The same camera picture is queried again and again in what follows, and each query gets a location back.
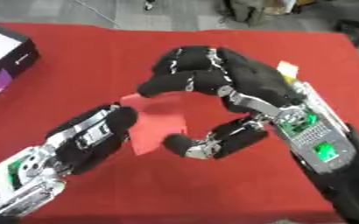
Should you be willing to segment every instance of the cable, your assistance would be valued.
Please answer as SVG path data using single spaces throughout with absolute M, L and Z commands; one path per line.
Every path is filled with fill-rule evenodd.
M 96 8 L 93 8 L 89 5 L 87 5 L 86 3 L 83 3 L 82 1 L 80 0 L 72 0 L 74 1 L 75 3 L 78 3 L 78 4 L 81 4 L 82 6 L 88 8 L 89 10 L 92 10 L 93 12 L 95 12 L 97 15 L 101 16 L 102 18 L 105 18 L 107 20 L 109 20 L 117 29 L 121 29 L 121 26 L 119 26 L 116 21 L 114 21 L 113 19 L 109 18 L 109 17 L 106 17 L 105 15 L 101 14 L 101 12 L 99 12 L 99 10 L 97 10 Z

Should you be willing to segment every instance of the floor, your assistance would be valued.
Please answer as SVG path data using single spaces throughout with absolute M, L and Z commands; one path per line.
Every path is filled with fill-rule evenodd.
M 359 0 L 320 0 L 298 15 L 267 17 L 249 27 L 219 14 L 220 1 L 157 0 L 153 10 L 144 11 L 143 0 L 0 0 L 0 21 L 98 25 L 124 30 L 330 32 L 338 19 L 359 20 Z

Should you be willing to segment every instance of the red tablecloth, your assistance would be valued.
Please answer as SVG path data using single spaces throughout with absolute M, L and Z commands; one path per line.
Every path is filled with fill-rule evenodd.
M 340 34 L 6 26 L 32 37 L 42 58 L 0 94 L 0 160 L 41 144 L 67 118 L 134 93 L 159 55 L 183 45 L 226 46 L 274 67 L 280 60 L 298 65 L 299 77 L 359 128 L 359 52 Z M 214 97 L 185 98 L 193 137 L 236 116 Z M 99 168 L 71 177 L 66 191 L 30 221 L 43 217 L 53 223 L 263 223 L 330 221 L 334 214 L 288 148 L 270 136 L 219 161 L 179 158 L 163 149 L 136 157 L 127 143 Z

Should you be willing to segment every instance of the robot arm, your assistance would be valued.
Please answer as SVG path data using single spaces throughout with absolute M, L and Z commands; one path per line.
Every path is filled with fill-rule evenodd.
M 309 83 L 296 80 L 290 84 L 274 68 L 228 49 L 204 47 L 203 59 L 209 59 L 210 63 L 204 63 L 207 66 L 203 69 L 214 71 L 214 75 L 220 71 L 228 81 L 214 87 L 215 95 L 222 98 L 229 111 L 247 114 L 242 119 L 218 126 L 203 140 L 192 140 L 181 134 L 170 135 L 164 141 L 166 148 L 182 157 L 223 158 L 264 139 L 267 135 L 264 127 L 270 125 L 340 216 L 348 223 L 358 224 L 359 132 L 342 122 Z M 187 53 L 200 51 L 193 47 L 180 49 Z M 180 60 L 180 57 L 177 55 L 171 60 Z M 152 77 L 139 92 L 149 96 L 154 81 Z M 204 87 L 200 81 L 193 85 L 199 88 L 186 86 L 182 90 L 205 92 L 200 89 Z M 212 90 L 211 86 L 208 84 L 206 88 Z
M 0 163 L 0 219 L 23 217 L 53 200 L 66 175 L 82 174 L 117 151 L 137 120 L 132 108 L 105 105 L 49 132 L 42 145 L 28 147 Z

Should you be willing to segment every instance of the metal finger link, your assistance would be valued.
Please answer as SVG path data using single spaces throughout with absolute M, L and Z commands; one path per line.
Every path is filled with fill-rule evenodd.
M 187 79 L 187 86 L 185 87 L 185 91 L 192 92 L 194 91 L 194 77 L 190 77 Z

